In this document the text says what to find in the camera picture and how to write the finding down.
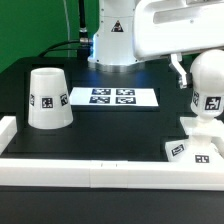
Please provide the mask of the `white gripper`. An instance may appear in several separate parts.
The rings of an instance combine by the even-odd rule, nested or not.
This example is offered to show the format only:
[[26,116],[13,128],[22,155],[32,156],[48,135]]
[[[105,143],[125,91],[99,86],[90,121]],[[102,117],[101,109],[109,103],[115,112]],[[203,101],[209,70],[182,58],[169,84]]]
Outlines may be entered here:
[[170,68],[187,87],[182,54],[224,47],[224,0],[141,0],[134,13],[133,49],[140,60],[170,55]]

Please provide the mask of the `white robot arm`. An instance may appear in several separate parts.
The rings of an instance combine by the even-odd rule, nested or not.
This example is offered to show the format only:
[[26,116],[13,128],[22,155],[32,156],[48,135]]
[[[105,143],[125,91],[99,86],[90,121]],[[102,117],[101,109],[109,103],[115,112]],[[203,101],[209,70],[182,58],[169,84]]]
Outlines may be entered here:
[[149,60],[169,58],[187,88],[184,55],[224,48],[224,0],[99,0],[99,29],[89,66],[127,72]]

